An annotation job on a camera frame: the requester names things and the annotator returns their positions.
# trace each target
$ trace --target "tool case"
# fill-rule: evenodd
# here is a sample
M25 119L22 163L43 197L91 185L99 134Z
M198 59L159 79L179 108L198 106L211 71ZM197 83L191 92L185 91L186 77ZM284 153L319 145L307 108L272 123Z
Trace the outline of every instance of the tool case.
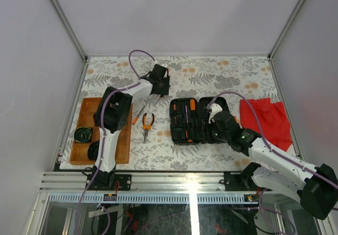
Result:
M213 97L203 97L197 102L194 98L180 98L170 102L170 131L175 144L221 143L212 137L212 126L209 124L210 114L206 106L212 99ZM229 111L223 97L218 97L215 103Z

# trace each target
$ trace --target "wooden organizer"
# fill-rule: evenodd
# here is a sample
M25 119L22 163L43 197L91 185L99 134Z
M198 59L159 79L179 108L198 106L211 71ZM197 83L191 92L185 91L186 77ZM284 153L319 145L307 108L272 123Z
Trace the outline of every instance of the wooden organizer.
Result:
M72 165L93 165L95 160L89 160L87 151L89 145L93 142L100 140L99 127L95 126L93 115L95 114L101 98L84 98L82 100L79 120L76 128L78 127L90 127L93 128L93 136L90 143L76 143L73 142L72 152L70 154L69 163ZM133 105L130 108L127 125L122 129L116 147L115 161L116 164L128 164L129 163L129 151L130 151L130 135L132 132L132 110Z

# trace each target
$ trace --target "red towel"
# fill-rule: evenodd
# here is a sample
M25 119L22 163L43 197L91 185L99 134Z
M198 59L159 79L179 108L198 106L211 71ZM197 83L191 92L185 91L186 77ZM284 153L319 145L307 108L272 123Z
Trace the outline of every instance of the red towel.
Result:
M250 99L249 102L257 114L266 139L278 148L287 151L292 141L290 123L287 119L283 103L277 102L272 104L270 98ZM259 133L254 114L244 100L240 101L239 112L242 127L250 128Z

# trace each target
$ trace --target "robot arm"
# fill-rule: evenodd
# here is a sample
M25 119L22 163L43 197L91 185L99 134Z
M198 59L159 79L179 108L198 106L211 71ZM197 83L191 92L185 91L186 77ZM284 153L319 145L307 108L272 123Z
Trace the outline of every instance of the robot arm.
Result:
M215 139L228 143L234 151L262 161L277 171L252 162L241 172L244 185L254 184L286 195L321 220L334 208L338 201L338 190L307 171L315 171L337 185L338 180L332 168L325 164L317 167L299 160L267 141L269 148L257 132L241 128L235 118L217 104L211 106L209 122Z
M142 76L140 84L136 87L125 87L125 91L117 91L114 87L108 87L104 93L98 110L94 114L95 125L100 127L100 144L98 157L95 165L91 169L91 174L86 174L87 179L91 180L97 169L95 179L92 183L94 188L109 189L115 181L115 153L119 134L127 124L129 111L132 103L144 99L151 94L168 95L170 87L170 77L167 65L154 65L154 69L147 75ZM101 112L104 111L103 124L101 124Z

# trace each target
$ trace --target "gray wall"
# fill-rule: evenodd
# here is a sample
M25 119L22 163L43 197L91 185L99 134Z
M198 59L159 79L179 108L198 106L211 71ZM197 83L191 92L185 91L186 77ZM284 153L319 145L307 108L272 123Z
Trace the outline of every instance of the gray wall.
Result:
M59 0L89 55L265 53L297 0Z
M0 0L0 233L22 234L81 60L48 0Z
M307 0L274 63L306 160L338 176L337 50L338 0Z

